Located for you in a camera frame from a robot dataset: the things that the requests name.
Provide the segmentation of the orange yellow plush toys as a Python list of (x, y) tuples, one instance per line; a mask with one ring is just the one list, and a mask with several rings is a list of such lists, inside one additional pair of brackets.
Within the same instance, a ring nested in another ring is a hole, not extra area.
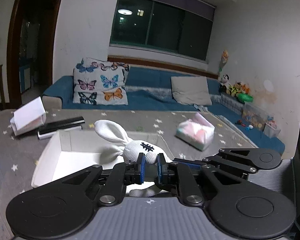
[(250, 88), (244, 83), (236, 82), (233, 85), (229, 85), (227, 93), (232, 97), (235, 97), (237, 94), (249, 94)]

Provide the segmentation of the pastel tissue pack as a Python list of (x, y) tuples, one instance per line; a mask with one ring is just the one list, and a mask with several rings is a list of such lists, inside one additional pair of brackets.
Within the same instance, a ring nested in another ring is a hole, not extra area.
[(213, 141), (215, 127), (200, 113), (196, 113), (192, 119), (181, 122), (175, 136), (194, 148), (204, 151)]

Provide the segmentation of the small clear storage box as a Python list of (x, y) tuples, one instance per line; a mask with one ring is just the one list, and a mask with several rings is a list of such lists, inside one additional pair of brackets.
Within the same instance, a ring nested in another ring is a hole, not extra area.
[(279, 133), (281, 132), (281, 129), (278, 128), (275, 121), (268, 121), (265, 123), (263, 133), (269, 137), (269, 138), (276, 138)]

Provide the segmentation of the dark wooden door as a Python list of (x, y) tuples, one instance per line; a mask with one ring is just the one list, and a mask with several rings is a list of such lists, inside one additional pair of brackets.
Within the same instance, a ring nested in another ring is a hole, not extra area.
[(61, 0), (15, 0), (8, 29), (6, 70), (9, 104), (22, 105), (24, 86), (52, 85), (53, 46)]

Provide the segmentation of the grey cushion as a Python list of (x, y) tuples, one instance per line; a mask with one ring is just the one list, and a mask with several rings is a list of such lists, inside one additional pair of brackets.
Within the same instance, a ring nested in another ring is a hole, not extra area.
[(212, 105), (206, 77), (173, 76), (171, 88), (174, 100), (182, 105)]

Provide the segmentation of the hanging doll on wall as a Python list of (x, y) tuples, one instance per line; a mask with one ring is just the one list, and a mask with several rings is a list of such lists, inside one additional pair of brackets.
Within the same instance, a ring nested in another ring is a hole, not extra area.
[(229, 58), (229, 53), (228, 51), (225, 49), (223, 50), (222, 52), (222, 55), (221, 55), (221, 60), (220, 60), (220, 63), (219, 63), (219, 70), (218, 70), (218, 73), (221, 74), (222, 70), (223, 70), (223, 67), (225, 66), (225, 64), (227, 63), (228, 61), (228, 58)]

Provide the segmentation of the panda plush toy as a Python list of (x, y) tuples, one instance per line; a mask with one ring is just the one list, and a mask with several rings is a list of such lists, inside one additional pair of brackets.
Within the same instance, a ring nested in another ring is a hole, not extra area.
[(219, 81), (219, 90), (220, 93), (229, 94), (229, 76), (224, 74)]

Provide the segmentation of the black white flat box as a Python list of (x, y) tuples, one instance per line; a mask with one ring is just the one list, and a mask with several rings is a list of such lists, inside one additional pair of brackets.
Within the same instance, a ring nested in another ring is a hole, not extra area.
[(82, 116), (63, 119), (47, 123), (39, 127), (37, 135), (39, 140), (48, 139), (52, 137), (58, 130), (82, 129), (85, 119)]

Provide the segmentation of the clear box with white paper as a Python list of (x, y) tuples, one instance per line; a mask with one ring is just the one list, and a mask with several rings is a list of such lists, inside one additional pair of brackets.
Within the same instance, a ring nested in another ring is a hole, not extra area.
[(37, 97), (14, 111), (10, 124), (15, 136), (43, 126), (46, 122), (46, 110), (42, 98)]

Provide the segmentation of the grey open cardboard box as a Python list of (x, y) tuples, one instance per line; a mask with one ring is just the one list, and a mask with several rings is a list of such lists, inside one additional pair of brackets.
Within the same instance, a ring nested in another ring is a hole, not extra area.
[(105, 170), (113, 168), (123, 157), (107, 160), (105, 149), (111, 144), (93, 130), (58, 131), (38, 160), (31, 186), (45, 185), (95, 164)]

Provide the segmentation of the clear toy storage bin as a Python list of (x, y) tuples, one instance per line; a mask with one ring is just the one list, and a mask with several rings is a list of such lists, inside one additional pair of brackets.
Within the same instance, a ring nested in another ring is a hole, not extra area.
[(242, 111), (242, 118), (253, 125), (259, 131), (264, 130), (266, 122), (270, 114), (264, 109), (254, 105), (253, 103), (246, 102)]

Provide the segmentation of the blue sofa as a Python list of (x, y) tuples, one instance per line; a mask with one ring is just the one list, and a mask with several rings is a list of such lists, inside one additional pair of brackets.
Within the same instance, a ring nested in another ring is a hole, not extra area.
[[(84, 105), (73, 103), (74, 82), (72, 76), (63, 76), (43, 93), (43, 99), (52, 100), (52, 108), (63, 109), (107, 109), (107, 110), (143, 110), (143, 111), (196, 111), (193, 105), (182, 105), (172, 97), (171, 77), (183, 76), (180, 73), (131, 67), (126, 81), (128, 105)], [(231, 123), (241, 119), (243, 104), (219, 94), (219, 83), (207, 79), (212, 105), (207, 110), (221, 115)]]

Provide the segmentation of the dark window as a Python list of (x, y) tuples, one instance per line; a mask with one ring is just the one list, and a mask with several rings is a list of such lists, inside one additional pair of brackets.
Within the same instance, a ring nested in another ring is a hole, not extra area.
[(111, 44), (149, 48), (206, 60), (213, 22), (151, 0), (118, 0)]

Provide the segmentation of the butterfly pattern pillow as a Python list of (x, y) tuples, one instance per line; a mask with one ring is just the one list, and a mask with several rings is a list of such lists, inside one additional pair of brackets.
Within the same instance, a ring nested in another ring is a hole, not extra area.
[(128, 105), (125, 83), (129, 71), (126, 63), (83, 58), (74, 68), (73, 103)]

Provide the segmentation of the white knitted rabbit plush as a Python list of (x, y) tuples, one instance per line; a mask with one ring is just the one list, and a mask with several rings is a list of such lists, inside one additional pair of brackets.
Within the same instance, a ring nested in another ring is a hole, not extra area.
[(103, 148), (103, 159), (106, 163), (114, 161), (119, 156), (124, 161), (136, 162), (140, 153), (145, 155), (146, 164), (155, 164), (157, 162), (157, 155), (160, 153), (164, 155), (166, 162), (170, 163), (172, 161), (170, 151), (165, 151), (146, 140), (130, 138), (126, 130), (116, 122), (97, 120), (94, 123), (94, 130), (99, 137), (109, 142)]

